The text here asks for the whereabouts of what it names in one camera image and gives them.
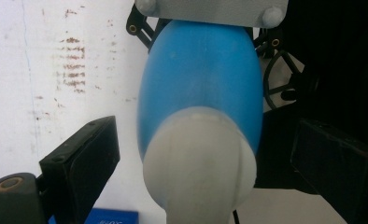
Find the blue balloon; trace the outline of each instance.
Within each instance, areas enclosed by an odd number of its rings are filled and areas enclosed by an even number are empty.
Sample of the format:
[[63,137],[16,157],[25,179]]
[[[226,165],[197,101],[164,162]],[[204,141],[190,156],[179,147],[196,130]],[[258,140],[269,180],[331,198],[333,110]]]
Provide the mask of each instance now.
[[190,106],[231,118],[257,152],[262,128],[262,73],[242,27],[171,21],[156,39],[139,93],[141,158],[161,123]]

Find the gray surface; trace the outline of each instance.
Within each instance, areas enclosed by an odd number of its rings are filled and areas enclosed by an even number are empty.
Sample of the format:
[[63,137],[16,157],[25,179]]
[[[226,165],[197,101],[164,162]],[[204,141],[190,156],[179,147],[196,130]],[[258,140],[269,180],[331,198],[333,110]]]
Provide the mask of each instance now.
[[262,22],[263,12],[278,7],[285,16],[288,0],[135,0],[135,3],[149,17],[269,28]]

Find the blue box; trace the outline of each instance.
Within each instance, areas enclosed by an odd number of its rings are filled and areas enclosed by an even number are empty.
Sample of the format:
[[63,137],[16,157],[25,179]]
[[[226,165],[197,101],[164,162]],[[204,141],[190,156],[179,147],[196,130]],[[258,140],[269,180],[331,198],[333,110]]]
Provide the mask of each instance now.
[[[56,224],[52,217],[49,224]],[[93,208],[85,224],[138,224],[138,213],[131,211],[118,211]]]

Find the white plastic cap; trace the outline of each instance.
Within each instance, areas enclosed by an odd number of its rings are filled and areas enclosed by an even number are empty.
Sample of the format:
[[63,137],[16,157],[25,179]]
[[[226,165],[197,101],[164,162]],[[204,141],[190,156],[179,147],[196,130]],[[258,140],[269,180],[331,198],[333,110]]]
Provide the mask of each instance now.
[[143,173],[168,224],[226,224],[254,186],[256,161],[231,119],[215,109],[190,107],[155,133]]

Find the black cable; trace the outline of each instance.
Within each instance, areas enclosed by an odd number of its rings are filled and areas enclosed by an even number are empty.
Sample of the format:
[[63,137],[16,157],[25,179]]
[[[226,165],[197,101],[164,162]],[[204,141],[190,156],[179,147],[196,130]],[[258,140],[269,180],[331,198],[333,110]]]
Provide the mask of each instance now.
[[233,215],[234,215],[234,223],[235,224],[240,224],[240,222],[239,222],[239,216],[237,215],[236,210],[233,211]]

